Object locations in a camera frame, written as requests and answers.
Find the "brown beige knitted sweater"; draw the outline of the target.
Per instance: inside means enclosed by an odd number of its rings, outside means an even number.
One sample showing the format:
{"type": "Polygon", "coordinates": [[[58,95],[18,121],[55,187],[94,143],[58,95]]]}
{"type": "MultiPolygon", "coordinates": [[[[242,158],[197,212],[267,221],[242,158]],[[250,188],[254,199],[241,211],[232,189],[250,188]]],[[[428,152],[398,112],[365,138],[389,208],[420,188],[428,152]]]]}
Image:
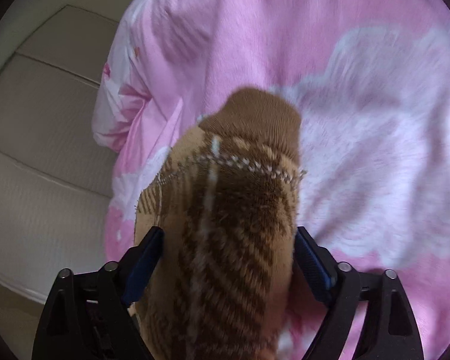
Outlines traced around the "brown beige knitted sweater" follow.
{"type": "Polygon", "coordinates": [[[135,239],[163,255],[136,303],[156,359],[275,359],[297,232],[301,118],[257,88],[173,146],[140,194],[135,239]]]}

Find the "pink floral quilt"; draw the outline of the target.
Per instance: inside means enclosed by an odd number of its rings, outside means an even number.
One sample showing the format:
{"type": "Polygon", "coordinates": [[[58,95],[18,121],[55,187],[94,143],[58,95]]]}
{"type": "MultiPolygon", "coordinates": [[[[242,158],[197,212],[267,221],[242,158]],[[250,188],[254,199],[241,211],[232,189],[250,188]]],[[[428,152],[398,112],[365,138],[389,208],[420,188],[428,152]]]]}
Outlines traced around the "pink floral quilt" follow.
{"type": "MultiPolygon", "coordinates": [[[[442,0],[133,0],[92,118],[118,155],[105,254],[138,244],[140,194],[190,128],[243,88],[300,115],[297,228],[362,272],[397,272],[426,359],[450,347],[450,10],[442,0]]],[[[297,265],[277,356],[325,309],[297,265]]]]}

